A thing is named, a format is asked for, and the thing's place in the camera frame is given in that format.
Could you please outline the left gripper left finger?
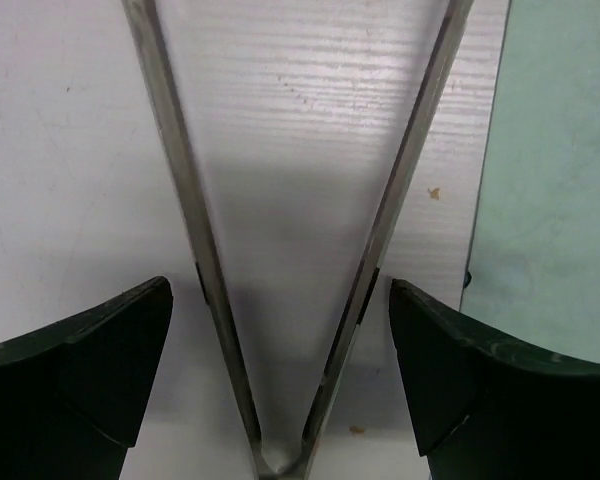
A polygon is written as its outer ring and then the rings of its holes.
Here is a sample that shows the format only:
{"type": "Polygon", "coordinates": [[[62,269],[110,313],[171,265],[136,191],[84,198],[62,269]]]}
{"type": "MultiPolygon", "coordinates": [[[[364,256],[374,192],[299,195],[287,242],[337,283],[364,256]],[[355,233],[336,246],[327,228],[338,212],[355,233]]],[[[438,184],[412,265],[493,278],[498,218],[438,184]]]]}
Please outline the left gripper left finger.
{"type": "Polygon", "coordinates": [[[0,343],[0,479],[117,479],[136,445],[173,309],[154,277],[0,343]]]}

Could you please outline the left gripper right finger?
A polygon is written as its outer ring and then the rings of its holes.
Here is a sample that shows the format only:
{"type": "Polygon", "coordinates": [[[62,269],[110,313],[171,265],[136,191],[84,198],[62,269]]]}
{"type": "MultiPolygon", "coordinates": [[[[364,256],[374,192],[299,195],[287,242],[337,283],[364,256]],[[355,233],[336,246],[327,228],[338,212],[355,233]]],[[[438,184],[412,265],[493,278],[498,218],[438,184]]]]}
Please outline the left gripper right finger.
{"type": "Polygon", "coordinates": [[[600,364],[455,311],[405,280],[389,320],[435,479],[600,479],[600,364]]]}

